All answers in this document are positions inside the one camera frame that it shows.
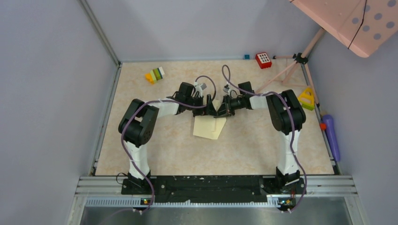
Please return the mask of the pale yellow envelope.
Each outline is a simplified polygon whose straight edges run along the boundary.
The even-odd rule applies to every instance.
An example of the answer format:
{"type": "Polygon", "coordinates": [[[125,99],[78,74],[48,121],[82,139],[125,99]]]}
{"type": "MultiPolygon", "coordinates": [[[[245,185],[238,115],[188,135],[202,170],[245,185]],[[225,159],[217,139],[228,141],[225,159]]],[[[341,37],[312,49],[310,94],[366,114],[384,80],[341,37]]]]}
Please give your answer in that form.
{"type": "Polygon", "coordinates": [[[211,140],[217,140],[226,124],[226,118],[214,118],[211,115],[196,116],[193,125],[193,135],[211,140]]]}

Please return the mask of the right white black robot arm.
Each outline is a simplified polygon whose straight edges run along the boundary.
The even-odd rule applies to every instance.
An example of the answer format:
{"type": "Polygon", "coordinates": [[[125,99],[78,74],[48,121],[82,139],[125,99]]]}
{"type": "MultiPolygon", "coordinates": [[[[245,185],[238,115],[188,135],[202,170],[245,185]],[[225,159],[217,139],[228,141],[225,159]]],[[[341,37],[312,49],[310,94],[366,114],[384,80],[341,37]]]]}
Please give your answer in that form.
{"type": "Polygon", "coordinates": [[[216,118],[235,115],[238,109],[268,109],[272,125],[280,134],[280,158],[276,167],[275,187],[281,193],[288,193],[300,181],[300,167],[297,159],[298,138],[306,115],[293,90],[282,93],[255,94],[250,82],[238,84],[237,97],[225,95],[216,118]]]}

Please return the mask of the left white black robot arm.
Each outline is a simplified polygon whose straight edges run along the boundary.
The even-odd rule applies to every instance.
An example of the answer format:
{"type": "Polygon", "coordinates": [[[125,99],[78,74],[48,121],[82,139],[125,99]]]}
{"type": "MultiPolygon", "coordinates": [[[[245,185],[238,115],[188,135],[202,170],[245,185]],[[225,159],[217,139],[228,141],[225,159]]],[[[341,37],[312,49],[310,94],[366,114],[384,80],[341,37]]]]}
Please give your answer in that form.
{"type": "Polygon", "coordinates": [[[150,168],[147,160],[146,145],[153,135],[158,118],[179,115],[192,111],[194,116],[215,115],[213,105],[215,94],[203,96],[204,84],[183,82],[172,96],[164,99],[143,101],[133,99],[123,115],[118,131],[121,134],[122,147],[130,160],[127,184],[138,193],[149,191],[150,168]]]}

